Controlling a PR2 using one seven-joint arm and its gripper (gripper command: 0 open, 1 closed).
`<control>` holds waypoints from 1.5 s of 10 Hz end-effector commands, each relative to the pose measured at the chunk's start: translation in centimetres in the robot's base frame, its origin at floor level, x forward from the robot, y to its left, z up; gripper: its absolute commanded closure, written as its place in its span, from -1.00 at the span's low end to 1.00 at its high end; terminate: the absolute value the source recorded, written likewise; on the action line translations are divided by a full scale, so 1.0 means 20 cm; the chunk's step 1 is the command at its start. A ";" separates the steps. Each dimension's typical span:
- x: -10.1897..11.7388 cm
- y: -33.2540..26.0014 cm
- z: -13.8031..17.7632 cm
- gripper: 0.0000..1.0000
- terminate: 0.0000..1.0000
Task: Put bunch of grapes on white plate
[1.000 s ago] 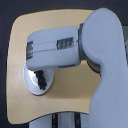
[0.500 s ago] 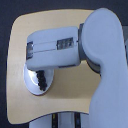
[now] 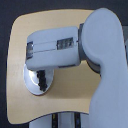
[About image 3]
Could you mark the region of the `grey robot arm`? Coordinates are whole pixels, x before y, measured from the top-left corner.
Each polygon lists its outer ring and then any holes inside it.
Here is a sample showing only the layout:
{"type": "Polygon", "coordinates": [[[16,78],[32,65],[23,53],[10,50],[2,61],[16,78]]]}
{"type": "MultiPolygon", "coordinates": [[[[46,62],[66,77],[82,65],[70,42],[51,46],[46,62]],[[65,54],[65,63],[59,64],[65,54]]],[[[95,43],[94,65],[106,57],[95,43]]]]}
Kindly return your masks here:
{"type": "Polygon", "coordinates": [[[39,30],[27,38],[24,82],[35,94],[45,93],[54,70],[85,60],[101,81],[87,115],[56,113],[31,122],[46,128],[128,128],[128,44],[118,17],[106,8],[93,11],[80,26],[39,30]]]}

